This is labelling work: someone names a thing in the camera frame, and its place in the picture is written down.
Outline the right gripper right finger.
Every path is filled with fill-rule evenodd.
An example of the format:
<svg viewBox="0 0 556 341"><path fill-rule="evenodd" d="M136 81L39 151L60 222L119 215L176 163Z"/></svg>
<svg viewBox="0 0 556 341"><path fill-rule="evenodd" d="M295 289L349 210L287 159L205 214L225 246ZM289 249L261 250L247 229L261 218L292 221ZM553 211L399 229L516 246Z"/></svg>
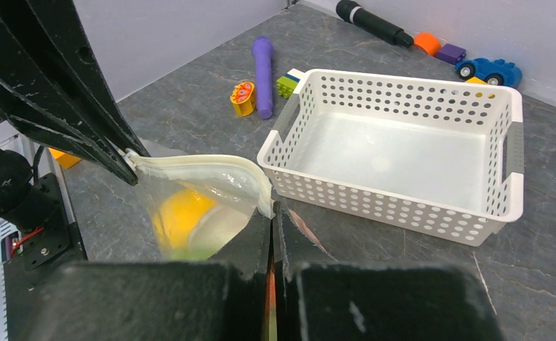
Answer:
<svg viewBox="0 0 556 341"><path fill-rule="evenodd" d="M279 340L502 340L486 291L463 268L338 262L274 205Z"/></svg>

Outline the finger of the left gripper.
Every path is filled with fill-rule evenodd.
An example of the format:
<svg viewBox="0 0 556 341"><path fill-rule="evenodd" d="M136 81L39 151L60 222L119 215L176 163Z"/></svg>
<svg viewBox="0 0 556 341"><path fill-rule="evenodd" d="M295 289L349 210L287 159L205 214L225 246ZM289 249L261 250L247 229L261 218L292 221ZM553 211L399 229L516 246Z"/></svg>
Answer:
<svg viewBox="0 0 556 341"><path fill-rule="evenodd" d="M138 182L122 116L72 1L0 1L0 114L29 139Z"/></svg>

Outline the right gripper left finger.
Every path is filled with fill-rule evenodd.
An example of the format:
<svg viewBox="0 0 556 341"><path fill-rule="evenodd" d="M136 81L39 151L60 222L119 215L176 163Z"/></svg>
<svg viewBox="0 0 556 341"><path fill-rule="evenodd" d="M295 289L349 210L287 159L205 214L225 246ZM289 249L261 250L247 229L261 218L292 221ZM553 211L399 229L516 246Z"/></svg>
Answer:
<svg viewBox="0 0 556 341"><path fill-rule="evenodd" d="M79 242L32 270L5 265L10 340L262 340L271 221L210 259L86 261Z"/></svg>

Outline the yellow toy lemon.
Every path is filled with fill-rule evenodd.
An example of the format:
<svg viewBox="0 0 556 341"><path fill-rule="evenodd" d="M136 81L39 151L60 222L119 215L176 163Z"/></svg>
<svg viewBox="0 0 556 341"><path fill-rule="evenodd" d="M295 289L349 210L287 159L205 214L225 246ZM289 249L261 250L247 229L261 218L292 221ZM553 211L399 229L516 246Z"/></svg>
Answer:
<svg viewBox="0 0 556 341"><path fill-rule="evenodd" d="M152 214L160 248L163 251L186 249L190 234L216 206L215 201L192 189L171 195Z"/></svg>

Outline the clear dotted zip bag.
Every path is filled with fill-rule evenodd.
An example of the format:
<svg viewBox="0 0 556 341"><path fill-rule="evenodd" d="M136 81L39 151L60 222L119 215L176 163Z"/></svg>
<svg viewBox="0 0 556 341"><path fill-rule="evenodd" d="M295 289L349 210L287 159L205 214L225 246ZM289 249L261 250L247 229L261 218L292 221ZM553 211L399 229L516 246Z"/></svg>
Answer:
<svg viewBox="0 0 556 341"><path fill-rule="evenodd" d="M150 152L126 150L137 198L147 209L164 259L203 260L218 252L251 221L271 219L272 185L253 161L224 154L188 155L143 141Z"/></svg>

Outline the white perforated plastic basket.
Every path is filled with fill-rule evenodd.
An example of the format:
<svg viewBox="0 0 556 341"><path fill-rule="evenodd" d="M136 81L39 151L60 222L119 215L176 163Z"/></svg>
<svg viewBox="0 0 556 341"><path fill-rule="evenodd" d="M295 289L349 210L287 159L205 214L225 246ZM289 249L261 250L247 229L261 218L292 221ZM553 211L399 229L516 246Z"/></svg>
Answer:
<svg viewBox="0 0 556 341"><path fill-rule="evenodd" d="M257 161L283 197L477 247L523 214L522 97L309 70Z"/></svg>

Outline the green toy grapes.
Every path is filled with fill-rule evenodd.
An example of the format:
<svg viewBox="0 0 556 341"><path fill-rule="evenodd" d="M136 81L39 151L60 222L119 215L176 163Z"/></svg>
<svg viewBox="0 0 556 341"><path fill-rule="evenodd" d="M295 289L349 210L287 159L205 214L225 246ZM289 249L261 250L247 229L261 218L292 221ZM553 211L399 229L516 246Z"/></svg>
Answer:
<svg viewBox="0 0 556 341"><path fill-rule="evenodd" d="M164 257L170 261L205 261L215 253L211 249L171 249Z"/></svg>

